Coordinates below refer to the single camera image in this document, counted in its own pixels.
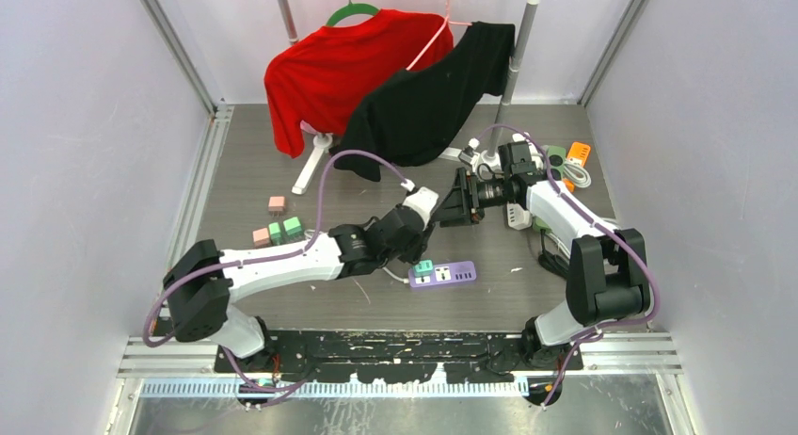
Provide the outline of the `green power strip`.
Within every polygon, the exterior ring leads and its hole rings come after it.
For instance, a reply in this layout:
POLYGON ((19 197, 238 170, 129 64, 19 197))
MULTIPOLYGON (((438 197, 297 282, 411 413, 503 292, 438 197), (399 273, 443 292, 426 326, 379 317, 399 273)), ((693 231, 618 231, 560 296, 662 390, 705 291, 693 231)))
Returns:
MULTIPOLYGON (((564 171, 564 163, 565 163, 565 154, 566 149, 560 146, 549 146, 544 145, 543 150, 548 157, 549 165, 547 166, 544 162, 542 156, 538 153, 537 149, 534 147, 531 148, 531 152, 533 153, 533 159, 535 159, 539 164, 539 169, 542 171, 549 171, 551 170, 551 176, 555 181, 561 181, 563 178, 563 171, 564 171)), ((545 232, 550 227, 545 222, 545 220, 537 213, 531 212, 533 216, 533 227, 540 231, 545 232)))

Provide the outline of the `teal plug adapter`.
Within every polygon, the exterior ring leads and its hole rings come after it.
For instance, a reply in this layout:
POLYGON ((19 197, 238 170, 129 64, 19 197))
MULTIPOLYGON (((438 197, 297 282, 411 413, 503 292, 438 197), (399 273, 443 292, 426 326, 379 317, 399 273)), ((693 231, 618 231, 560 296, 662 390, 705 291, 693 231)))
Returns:
POLYGON ((431 260, 421 260, 413 267, 413 273, 417 278, 429 276, 434 273, 434 268, 431 260))

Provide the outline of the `orange power strip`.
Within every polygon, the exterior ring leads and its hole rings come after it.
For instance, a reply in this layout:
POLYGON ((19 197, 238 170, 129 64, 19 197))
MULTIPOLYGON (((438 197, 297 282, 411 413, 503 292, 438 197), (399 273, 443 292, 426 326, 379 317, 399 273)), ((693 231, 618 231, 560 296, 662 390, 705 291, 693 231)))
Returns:
POLYGON ((588 188, 592 184, 592 176, 585 164, 592 151, 590 145, 575 141, 569 148, 563 171, 563 182, 573 192, 576 188, 588 188))

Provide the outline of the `purple power strip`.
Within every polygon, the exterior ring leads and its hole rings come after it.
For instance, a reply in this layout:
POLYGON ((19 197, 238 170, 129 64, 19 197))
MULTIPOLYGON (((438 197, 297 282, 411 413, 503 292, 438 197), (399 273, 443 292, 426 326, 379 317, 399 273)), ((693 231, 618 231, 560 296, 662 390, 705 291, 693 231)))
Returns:
POLYGON ((411 268, 408 271, 409 286, 413 289, 427 289, 474 282, 477 279, 475 265, 472 261, 434 263, 434 266, 433 274, 420 278, 414 276, 413 268, 411 268))

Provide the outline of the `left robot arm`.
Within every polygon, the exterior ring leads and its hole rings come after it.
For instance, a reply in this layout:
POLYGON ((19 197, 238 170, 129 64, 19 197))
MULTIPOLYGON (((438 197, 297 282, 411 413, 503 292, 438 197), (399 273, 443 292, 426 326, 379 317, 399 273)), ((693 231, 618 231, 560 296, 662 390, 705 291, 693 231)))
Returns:
POLYGON ((368 223, 343 224, 302 242, 260 250, 219 250, 215 241, 196 242, 163 279, 172 322, 181 343, 212 340, 253 372, 275 357, 267 327, 238 310, 236 302, 300 282, 336 281, 370 275, 388 262, 420 260, 434 230, 433 208, 403 202, 368 223))

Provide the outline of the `pink plug adapter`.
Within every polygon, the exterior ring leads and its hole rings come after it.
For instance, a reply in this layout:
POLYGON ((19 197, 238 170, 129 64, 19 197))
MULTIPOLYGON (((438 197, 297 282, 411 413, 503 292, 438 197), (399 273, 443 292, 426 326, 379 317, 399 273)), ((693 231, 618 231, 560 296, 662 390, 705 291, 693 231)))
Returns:
POLYGON ((271 234, 267 227, 254 230, 252 232, 252 242, 255 249, 265 248, 271 245, 271 234))
POLYGON ((267 210, 272 217, 284 216, 287 212, 287 199, 285 196, 271 196, 268 200, 267 210))

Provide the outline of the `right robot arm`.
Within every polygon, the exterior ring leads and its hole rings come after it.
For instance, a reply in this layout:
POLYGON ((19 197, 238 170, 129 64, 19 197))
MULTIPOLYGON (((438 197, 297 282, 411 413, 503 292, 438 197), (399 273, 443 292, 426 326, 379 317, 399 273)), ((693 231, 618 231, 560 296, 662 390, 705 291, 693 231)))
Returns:
POLYGON ((523 360, 543 370, 557 360, 559 347, 588 330, 649 311, 652 292, 644 271, 642 235, 605 224, 556 179, 548 155, 541 156, 542 165, 536 164, 531 148, 525 141, 500 146, 502 174, 497 178, 482 180, 474 172, 458 169, 452 189, 432 219, 440 227, 473 225, 489 207, 514 203, 569 242, 564 301, 531 318, 519 341, 523 360))

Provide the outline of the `white power strip with USB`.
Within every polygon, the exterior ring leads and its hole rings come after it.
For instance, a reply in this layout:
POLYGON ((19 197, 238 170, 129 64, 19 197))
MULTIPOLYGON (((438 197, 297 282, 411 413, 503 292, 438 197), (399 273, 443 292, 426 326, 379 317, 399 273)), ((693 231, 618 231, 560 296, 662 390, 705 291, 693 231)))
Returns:
POLYGON ((544 163, 544 159, 543 159, 541 153, 538 151, 536 146, 533 145, 524 135, 519 134, 519 133, 515 133, 515 134, 512 135, 512 140, 514 142, 523 141, 526 144, 526 146, 528 147, 528 150, 529 150, 529 153, 530 153, 530 156, 531 156, 531 160, 535 164, 536 168, 538 170, 542 170, 544 168, 545 163, 544 163))

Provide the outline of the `green plug adapter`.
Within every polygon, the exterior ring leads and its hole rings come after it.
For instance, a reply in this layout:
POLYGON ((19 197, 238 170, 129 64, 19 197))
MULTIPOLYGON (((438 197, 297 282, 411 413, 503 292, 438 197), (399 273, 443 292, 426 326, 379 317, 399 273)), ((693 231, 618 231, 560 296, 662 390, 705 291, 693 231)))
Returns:
POLYGON ((270 243, 273 246, 279 246, 285 243, 285 236, 281 225, 278 222, 272 222, 267 226, 270 243))

